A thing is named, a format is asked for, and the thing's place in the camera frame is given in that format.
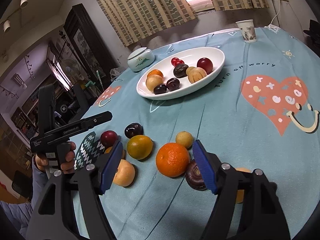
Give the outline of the red plum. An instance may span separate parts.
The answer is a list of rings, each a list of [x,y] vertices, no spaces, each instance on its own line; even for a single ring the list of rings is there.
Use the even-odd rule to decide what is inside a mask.
[[[206,57],[198,60],[197,67],[204,69],[207,74],[210,74],[214,69],[212,61]]]
[[[100,142],[106,148],[112,147],[117,140],[118,135],[115,131],[112,130],[104,131],[100,136]]]

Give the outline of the pale yellow apple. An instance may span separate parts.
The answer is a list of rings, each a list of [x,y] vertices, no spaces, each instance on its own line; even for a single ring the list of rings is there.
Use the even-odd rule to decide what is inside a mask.
[[[114,175],[113,183],[118,186],[127,187],[131,185],[135,175],[136,172],[134,166],[127,160],[121,159]]]

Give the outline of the dark mangosteen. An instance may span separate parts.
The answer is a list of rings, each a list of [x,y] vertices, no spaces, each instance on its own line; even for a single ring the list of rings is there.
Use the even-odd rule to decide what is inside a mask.
[[[204,191],[207,189],[198,165],[194,159],[189,163],[186,169],[185,179],[188,185],[194,190]]]

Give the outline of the dark purple plum with sticker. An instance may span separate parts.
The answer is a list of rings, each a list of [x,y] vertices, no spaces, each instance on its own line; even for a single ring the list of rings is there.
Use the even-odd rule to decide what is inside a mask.
[[[131,123],[124,129],[124,134],[129,139],[137,135],[143,135],[143,126],[137,122]]]

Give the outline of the green-orange tangerine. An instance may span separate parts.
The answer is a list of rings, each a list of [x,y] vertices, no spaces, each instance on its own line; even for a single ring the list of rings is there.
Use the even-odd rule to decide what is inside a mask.
[[[136,135],[128,143],[126,150],[128,154],[137,160],[147,158],[153,149],[153,141],[146,135]]]

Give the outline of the large bright orange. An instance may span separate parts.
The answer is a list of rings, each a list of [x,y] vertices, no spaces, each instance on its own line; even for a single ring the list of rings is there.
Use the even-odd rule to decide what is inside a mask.
[[[164,144],[157,152],[156,167],[164,176],[175,178],[182,175],[190,162],[188,150],[175,142]]]

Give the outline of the small yellow round fruit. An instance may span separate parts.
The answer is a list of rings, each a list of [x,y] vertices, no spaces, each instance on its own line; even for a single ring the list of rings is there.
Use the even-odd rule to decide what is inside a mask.
[[[182,146],[184,146],[186,149],[191,148],[192,144],[193,144],[193,136],[191,135],[191,133],[187,132],[187,131],[181,131],[179,133],[177,133],[175,141],[177,144],[180,144]]]

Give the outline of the small red cherry fruit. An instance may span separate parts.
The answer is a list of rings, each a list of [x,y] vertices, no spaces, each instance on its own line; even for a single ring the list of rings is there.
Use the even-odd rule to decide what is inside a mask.
[[[173,66],[176,66],[176,64],[178,64],[179,60],[180,60],[179,58],[173,57],[173,58],[171,59],[171,64],[172,64]]]

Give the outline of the teal broom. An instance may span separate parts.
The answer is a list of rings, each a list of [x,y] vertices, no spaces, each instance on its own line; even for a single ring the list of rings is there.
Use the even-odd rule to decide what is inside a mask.
[[[88,80],[85,84],[85,88],[95,87],[100,93],[104,91],[103,83],[100,77],[99,70],[96,70],[97,82],[93,82],[92,80]]]

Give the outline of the standing fan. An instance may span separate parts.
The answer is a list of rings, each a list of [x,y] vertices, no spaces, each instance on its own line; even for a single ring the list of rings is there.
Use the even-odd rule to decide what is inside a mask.
[[[61,66],[63,72],[68,77],[74,77],[78,80],[83,80],[83,76],[80,72],[79,65],[74,59],[72,59],[72,58],[64,59],[64,60],[62,60],[60,66]]]

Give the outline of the blue patterned tablecloth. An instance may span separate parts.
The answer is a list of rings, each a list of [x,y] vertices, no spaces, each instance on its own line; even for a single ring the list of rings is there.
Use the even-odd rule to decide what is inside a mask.
[[[155,50],[174,53],[214,47],[225,64],[210,84],[175,100],[148,100],[136,91],[141,73],[126,70],[86,116],[110,111],[96,135],[137,122],[154,143],[144,161],[130,159],[137,175],[129,187],[113,185],[100,197],[117,239],[199,239],[216,197],[192,189],[184,177],[157,170],[157,151],[187,131],[221,161],[259,168],[277,184],[290,235],[306,224],[319,202],[319,57],[284,30],[256,29],[257,42],[237,31],[201,36]]]

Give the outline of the pale green lidded jar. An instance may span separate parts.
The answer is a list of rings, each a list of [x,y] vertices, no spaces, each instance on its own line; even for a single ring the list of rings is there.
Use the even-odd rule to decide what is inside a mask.
[[[155,61],[153,51],[146,47],[141,47],[133,51],[127,58],[127,65],[133,72],[139,72],[150,66]]]

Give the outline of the left checked curtain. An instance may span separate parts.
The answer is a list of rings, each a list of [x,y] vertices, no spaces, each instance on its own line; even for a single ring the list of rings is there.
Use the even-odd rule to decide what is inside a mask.
[[[187,0],[96,0],[126,47],[196,18]]]

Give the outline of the white round plate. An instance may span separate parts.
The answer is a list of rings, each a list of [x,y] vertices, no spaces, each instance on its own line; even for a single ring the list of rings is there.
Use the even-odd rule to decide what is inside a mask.
[[[180,59],[176,66],[171,64],[171,59],[173,57]],[[190,83],[188,76],[186,75],[186,70],[188,67],[197,67],[198,60],[203,57],[212,61],[214,69],[200,81]],[[218,48],[199,47],[187,49],[169,56],[151,67],[151,69],[143,74],[138,81],[136,91],[140,96],[152,100],[170,100],[179,98],[193,93],[212,82],[220,74],[224,63],[225,54]],[[163,84],[158,85],[152,93],[147,89],[145,82],[148,72],[153,69],[160,70],[163,73],[164,78]]]

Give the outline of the patterned paper cup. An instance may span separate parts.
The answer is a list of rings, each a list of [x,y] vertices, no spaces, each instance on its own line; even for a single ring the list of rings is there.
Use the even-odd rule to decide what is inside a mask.
[[[237,21],[236,25],[240,29],[246,43],[253,43],[257,41],[253,20]]]

